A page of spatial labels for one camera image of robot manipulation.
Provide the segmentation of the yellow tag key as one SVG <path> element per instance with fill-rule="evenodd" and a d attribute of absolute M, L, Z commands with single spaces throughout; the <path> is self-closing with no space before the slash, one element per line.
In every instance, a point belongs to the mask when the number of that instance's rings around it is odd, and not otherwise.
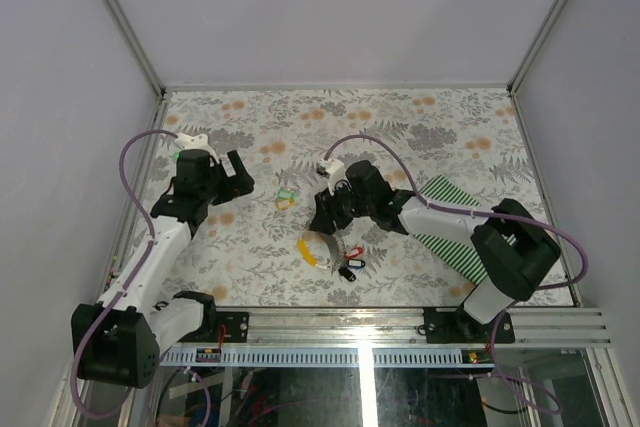
<path fill-rule="evenodd" d="M 279 211 L 283 211 L 291 208 L 294 205 L 294 201 L 292 199 L 278 199 L 275 205 Z"/>

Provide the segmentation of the red tag key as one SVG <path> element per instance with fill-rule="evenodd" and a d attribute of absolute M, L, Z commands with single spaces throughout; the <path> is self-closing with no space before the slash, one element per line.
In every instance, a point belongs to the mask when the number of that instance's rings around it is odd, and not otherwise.
<path fill-rule="evenodd" d="M 364 253 L 364 249 L 362 247 L 354 247 L 349 252 L 346 253 L 346 259 L 355 259 L 360 257 Z"/>

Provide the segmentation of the black tag key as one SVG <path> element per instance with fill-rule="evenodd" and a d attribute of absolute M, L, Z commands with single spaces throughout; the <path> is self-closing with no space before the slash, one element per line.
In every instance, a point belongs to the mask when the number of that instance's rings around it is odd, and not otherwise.
<path fill-rule="evenodd" d="M 347 267 L 339 268 L 338 273 L 348 282 L 354 282 L 356 280 L 356 275 Z"/>

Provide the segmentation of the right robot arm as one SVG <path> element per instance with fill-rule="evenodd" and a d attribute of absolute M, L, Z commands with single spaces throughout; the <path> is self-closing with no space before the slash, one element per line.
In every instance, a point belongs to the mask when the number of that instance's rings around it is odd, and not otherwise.
<path fill-rule="evenodd" d="M 513 199 L 487 213 L 435 204 L 414 191 L 392 188 L 367 160 L 349 167 L 337 159 L 322 160 L 317 171 L 327 187 L 314 197 L 311 231 L 333 235 L 355 218 L 368 218 L 384 231 L 433 236 L 478 255 L 486 278 L 465 298 L 455 319 L 467 341 L 488 334 L 509 305 L 530 299 L 560 257 L 556 241 Z"/>

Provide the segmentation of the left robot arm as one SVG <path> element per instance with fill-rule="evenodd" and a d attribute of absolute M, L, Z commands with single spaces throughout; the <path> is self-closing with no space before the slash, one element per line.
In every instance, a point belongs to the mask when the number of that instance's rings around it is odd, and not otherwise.
<path fill-rule="evenodd" d="M 155 305 L 168 272 L 207 220 L 209 208 L 254 190 L 238 152 L 227 157 L 231 174 L 203 149 L 180 152 L 169 189 L 151 209 L 146 246 L 95 304 L 81 304 L 72 314 L 77 378 L 141 389 L 175 343 L 219 335 L 221 322 L 210 294 L 183 290 L 167 306 Z"/>

